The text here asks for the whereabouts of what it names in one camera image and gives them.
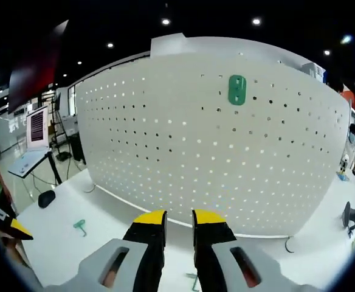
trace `black mouse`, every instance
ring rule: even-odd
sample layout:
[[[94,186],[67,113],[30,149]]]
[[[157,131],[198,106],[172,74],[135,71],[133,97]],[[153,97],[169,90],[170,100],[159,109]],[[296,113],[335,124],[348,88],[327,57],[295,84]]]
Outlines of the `black mouse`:
[[[38,206],[40,208],[46,208],[56,198],[56,194],[53,190],[47,190],[38,196]]]

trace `green tool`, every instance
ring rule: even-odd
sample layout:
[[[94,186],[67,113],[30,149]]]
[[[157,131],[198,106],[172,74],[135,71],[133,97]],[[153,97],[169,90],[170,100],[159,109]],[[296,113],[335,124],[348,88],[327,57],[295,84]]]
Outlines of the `green tool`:
[[[84,224],[86,224],[86,220],[84,219],[74,224],[74,228],[80,228],[84,232],[83,237],[87,236],[87,232],[83,229]]]

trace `monitor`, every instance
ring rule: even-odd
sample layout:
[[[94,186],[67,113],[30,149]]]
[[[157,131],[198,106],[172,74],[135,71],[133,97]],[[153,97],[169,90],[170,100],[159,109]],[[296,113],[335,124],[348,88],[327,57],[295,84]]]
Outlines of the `monitor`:
[[[27,149],[48,147],[48,107],[44,106],[26,117]]]

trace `white table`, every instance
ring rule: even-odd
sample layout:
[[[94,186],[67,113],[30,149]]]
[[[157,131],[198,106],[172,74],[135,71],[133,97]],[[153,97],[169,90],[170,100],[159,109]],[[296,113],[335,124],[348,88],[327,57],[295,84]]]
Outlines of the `white table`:
[[[84,258],[112,238],[122,238],[133,220],[143,213],[99,188],[84,192],[92,186],[88,170],[84,170],[55,189],[56,199],[46,209],[34,203],[18,217],[34,237],[23,245],[44,287],[74,277]],[[86,220],[86,237],[73,227],[81,219]],[[191,291],[194,279],[185,274],[196,273],[193,254],[191,229],[168,222],[160,291]]]
[[[347,201],[355,208],[355,177],[350,182],[335,178],[328,193],[311,219],[289,243],[294,254],[284,249],[284,239],[241,238],[253,242],[277,259],[283,275],[302,284],[325,287],[340,271],[350,255],[346,231],[341,228],[340,214]],[[41,284],[59,285],[74,277],[79,263],[112,238],[122,238],[142,211],[121,202],[93,183],[87,170],[75,175],[55,189],[56,199],[46,208],[37,203],[28,207],[18,220],[32,233],[33,241],[24,242],[29,261]],[[85,230],[73,224],[85,219]],[[195,273],[192,231],[167,223],[165,266],[159,291],[191,291]]]

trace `white pegboard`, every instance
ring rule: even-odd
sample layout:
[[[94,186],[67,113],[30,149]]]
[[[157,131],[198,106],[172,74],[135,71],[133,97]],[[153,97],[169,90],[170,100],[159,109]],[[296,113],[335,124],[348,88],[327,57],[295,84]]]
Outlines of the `white pegboard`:
[[[247,80],[228,101],[229,77]],[[78,123],[96,184],[148,210],[191,223],[223,215],[235,233],[292,235],[336,173],[346,100],[283,66],[201,54],[112,68],[77,88]]]

